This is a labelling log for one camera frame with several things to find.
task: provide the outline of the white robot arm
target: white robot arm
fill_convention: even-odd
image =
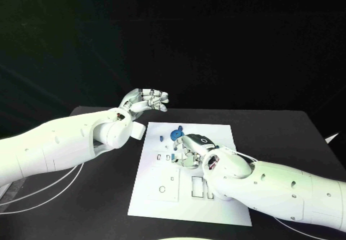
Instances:
[[[346,232],[346,183],[293,167],[254,161],[198,134],[182,136],[187,158],[172,162],[191,169],[202,167],[204,178],[218,198],[237,199],[276,218],[316,224]]]
[[[122,148],[146,127],[136,120],[145,110],[168,111],[169,94],[135,89],[119,108],[55,119],[24,134],[0,140],[0,187],[41,173],[70,169],[104,152]]]

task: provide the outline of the black backdrop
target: black backdrop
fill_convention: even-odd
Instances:
[[[3,1],[0,137],[135,88],[169,92],[168,108],[302,110],[334,134],[345,13],[344,1]]]

